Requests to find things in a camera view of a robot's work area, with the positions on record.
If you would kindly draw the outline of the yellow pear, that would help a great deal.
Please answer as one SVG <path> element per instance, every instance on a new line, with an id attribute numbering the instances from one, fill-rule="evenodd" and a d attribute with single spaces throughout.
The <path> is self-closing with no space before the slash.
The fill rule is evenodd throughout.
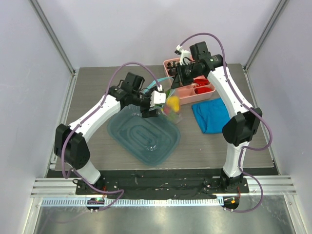
<path id="1" fill-rule="evenodd" d="M 166 100 L 166 105 L 175 113 L 180 111 L 180 98 L 178 96 L 170 96 Z"/>

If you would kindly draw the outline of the clear zip top bag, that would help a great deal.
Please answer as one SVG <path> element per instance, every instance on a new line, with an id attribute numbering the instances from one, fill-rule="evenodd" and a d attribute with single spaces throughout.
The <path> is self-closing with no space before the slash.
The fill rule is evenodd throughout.
<path id="1" fill-rule="evenodd" d="M 159 115 L 163 115 L 170 122 L 178 124 L 182 120 L 181 98 L 177 89 L 173 89 L 172 77 L 158 78 L 161 85 L 159 90 L 157 82 L 153 81 L 143 89 L 143 94 L 147 95 L 150 110 L 158 110 Z"/>

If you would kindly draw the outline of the green grape bunch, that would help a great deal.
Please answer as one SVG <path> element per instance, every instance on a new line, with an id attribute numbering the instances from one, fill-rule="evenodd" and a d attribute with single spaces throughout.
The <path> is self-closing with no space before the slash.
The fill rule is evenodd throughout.
<path id="1" fill-rule="evenodd" d="M 181 114 L 178 112 L 175 112 L 174 110 L 170 108 L 169 109 L 163 108 L 162 113 L 169 121 L 171 121 L 174 124 L 177 124 L 182 120 Z"/>

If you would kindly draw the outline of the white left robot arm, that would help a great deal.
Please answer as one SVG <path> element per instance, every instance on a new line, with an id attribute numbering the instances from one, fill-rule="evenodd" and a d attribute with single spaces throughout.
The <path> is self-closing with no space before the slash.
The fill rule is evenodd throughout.
<path id="1" fill-rule="evenodd" d="M 87 189 L 92 194 L 100 194 L 104 183 L 100 172 L 92 164 L 88 141 L 109 118 L 128 105 L 140 108 L 143 118 L 157 116 L 155 105 L 162 104 L 166 95 L 162 85 L 156 81 L 154 87 L 145 93 L 141 86 L 145 79 L 129 72 L 118 85 L 110 86 L 102 99 L 78 120 L 69 125 L 60 124 L 56 128 L 54 153 L 62 164 L 70 165 L 87 181 Z"/>

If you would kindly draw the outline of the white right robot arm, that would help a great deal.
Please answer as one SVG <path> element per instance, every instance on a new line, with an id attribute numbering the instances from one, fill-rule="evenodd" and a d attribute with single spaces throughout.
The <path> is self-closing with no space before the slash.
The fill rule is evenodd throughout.
<path id="1" fill-rule="evenodd" d="M 212 55 L 205 42 L 199 42 L 185 50 L 176 47 L 180 56 L 171 88 L 190 85 L 203 76 L 216 89 L 229 114 L 229 121 L 222 128 L 227 142 L 226 161 L 221 170 L 220 187 L 230 193 L 243 182 L 241 165 L 246 148 L 256 134 L 262 111 L 254 108 L 239 91 L 225 62 L 225 54 Z"/>

